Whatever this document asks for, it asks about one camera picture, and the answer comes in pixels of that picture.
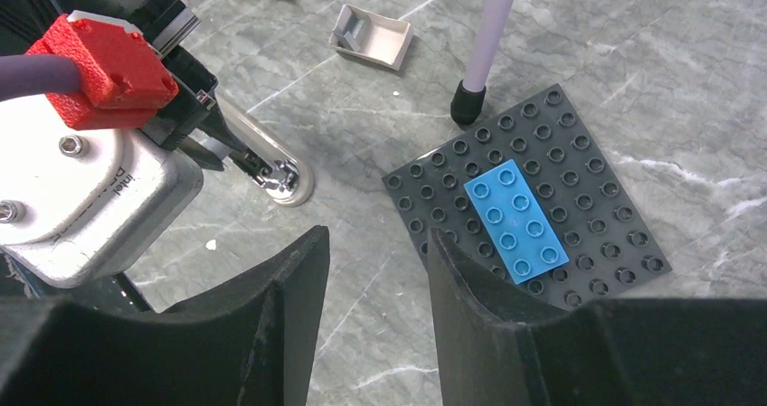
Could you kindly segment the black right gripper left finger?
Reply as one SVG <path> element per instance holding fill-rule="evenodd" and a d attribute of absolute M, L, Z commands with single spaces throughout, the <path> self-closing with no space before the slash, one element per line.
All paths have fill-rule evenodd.
<path fill-rule="evenodd" d="M 162 313 L 1 300 L 4 405 L 303 405 L 330 264 L 317 225 Z"/>

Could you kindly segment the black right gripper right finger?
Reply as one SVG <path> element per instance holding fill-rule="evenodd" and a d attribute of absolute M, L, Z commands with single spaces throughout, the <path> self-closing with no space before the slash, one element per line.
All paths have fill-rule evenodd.
<path fill-rule="evenodd" d="M 446 405 L 763 405 L 766 303 L 594 300 L 565 311 L 481 267 L 443 230 L 428 277 Z"/>

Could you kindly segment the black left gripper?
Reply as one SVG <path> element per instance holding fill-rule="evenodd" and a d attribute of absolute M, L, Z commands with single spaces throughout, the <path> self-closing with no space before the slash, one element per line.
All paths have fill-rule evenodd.
<path fill-rule="evenodd" d="M 232 129 L 241 107 L 232 100 L 213 105 L 216 77 L 181 47 L 199 24 L 181 0 L 1 0 L 2 55 L 24 53 L 57 17 L 76 10 L 135 25 L 178 81 L 179 93 L 143 126 L 145 135 L 165 150 L 179 148 L 203 170 L 221 172 L 228 157 L 252 179 L 272 176 L 273 164 Z"/>

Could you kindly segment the black silver stapler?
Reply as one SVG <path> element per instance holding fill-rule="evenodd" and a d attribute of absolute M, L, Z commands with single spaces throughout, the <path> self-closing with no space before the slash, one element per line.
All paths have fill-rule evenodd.
<path fill-rule="evenodd" d="M 315 188 L 308 161 L 228 95 L 220 93 L 216 100 L 227 128 L 245 146 L 243 152 L 230 154 L 232 162 L 275 203 L 286 207 L 305 203 Z"/>

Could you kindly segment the staple box tray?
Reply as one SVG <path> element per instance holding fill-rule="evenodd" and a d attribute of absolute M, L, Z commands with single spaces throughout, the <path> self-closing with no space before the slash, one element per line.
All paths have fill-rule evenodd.
<path fill-rule="evenodd" d="M 359 36 L 362 42 L 360 52 L 351 52 L 340 48 L 332 34 L 336 26 L 345 25 L 352 17 L 363 19 L 366 23 L 364 31 Z M 338 14 L 336 23 L 331 29 L 327 42 L 337 52 L 354 56 L 392 71 L 398 71 L 402 67 L 413 35 L 412 25 L 406 21 L 382 16 L 354 5 L 344 4 Z"/>

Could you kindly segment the blue lego brick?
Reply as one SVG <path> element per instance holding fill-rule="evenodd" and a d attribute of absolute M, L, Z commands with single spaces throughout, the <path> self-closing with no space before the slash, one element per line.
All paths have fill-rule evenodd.
<path fill-rule="evenodd" d="M 515 161 L 508 160 L 463 187 L 514 284 L 570 261 Z"/>

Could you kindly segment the dark grey lego baseplate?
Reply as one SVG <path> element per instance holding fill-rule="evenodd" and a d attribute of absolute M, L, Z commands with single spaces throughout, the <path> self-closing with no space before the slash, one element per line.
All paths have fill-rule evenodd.
<path fill-rule="evenodd" d="M 570 261 L 514 284 L 463 185 L 516 162 Z M 638 209 L 559 85 L 392 171 L 383 184 L 421 258 L 439 228 L 473 260 L 562 309 L 671 271 Z"/>

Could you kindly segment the staple strips in tray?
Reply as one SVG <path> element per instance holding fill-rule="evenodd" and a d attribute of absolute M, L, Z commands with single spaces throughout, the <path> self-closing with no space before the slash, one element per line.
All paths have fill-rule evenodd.
<path fill-rule="evenodd" d="M 337 45 L 351 52 L 360 52 L 362 49 L 362 42 L 359 38 L 360 34 L 366 27 L 365 20 L 358 17 L 352 17 L 343 26 L 336 26 L 332 34 L 336 38 Z"/>

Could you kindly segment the white perforated music stand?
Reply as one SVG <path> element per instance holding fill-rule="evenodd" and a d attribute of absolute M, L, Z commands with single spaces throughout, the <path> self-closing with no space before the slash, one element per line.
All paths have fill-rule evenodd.
<path fill-rule="evenodd" d="M 476 40 L 463 79 L 450 103 L 450 116 L 462 127 L 473 124 L 482 112 L 487 80 L 497 55 L 514 0 L 485 0 Z"/>

